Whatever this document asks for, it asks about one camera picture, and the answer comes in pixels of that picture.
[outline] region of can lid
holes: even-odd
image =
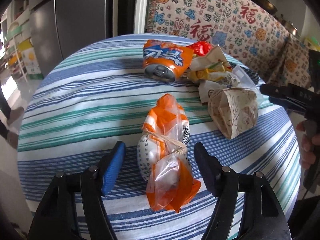
[[[144,73],[149,78],[161,80],[164,82],[174,82],[176,80],[175,75],[171,71],[171,69],[161,64],[148,65],[145,68]]]

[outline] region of striped tablecloth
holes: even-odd
[[[103,198],[119,240],[201,239],[217,199],[206,190],[195,163],[196,142],[237,172],[262,171],[289,215],[299,189],[300,166],[298,143],[286,111],[265,100],[259,107],[257,126],[227,140],[192,83],[161,83],[143,75],[142,47],[147,39],[181,45],[193,42],[152,34],[100,41],[62,61],[43,80],[25,111],[19,135],[18,169],[30,210],[36,211],[56,172],[81,172],[122,140],[126,157],[115,187]],[[228,60],[239,63],[229,56]],[[149,208],[146,182],[136,160],[142,123],[165,93],[174,95],[187,113],[191,125],[188,157],[193,176],[202,182],[196,197],[178,214]],[[239,194],[230,239],[238,232],[243,200]],[[76,202],[80,231],[89,239],[80,195]]]

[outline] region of patterned blanket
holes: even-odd
[[[266,83],[310,87],[308,48],[250,0],[149,0],[147,32],[218,44]]]

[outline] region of human hand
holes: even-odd
[[[300,122],[297,124],[296,129],[298,131],[304,132],[304,122]],[[313,136],[312,140],[308,139],[308,137],[304,134],[302,137],[301,148],[300,151],[300,165],[302,168],[308,170],[311,164],[314,164],[316,161],[316,156],[313,152],[311,152],[311,148],[313,145],[320,146],[320,134],[316,134]]]

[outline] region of floor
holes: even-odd
[[[23,79],[17,82],[17,89],[8,99],[10,107],[12,109],[19,106],[26,108],[40,83],[41,81],[39,80],[29,80],[29,84],[27,84]],[[1,112],[0,119],[3,123],[6,123],[6,119]],[[304,118],[301,115],[291,113],[290,119],[292,124],[296,126],[296,124]],[[9,129],[19,133],[21,122],[22,117],[14,122]],[[302,133],[296,133],[300,144]],[[0,141],[0,205],[11,222],[18,224],[22,231],[28,232],[32,215],[25,201],[19,181],[17,151],[11,148],[2,137],[0,137]],[[298,194],[298,199],[301,199],[304,193],[305,189],[302,187]],[[316,194],[320,195],[320,187],[318,187]]]

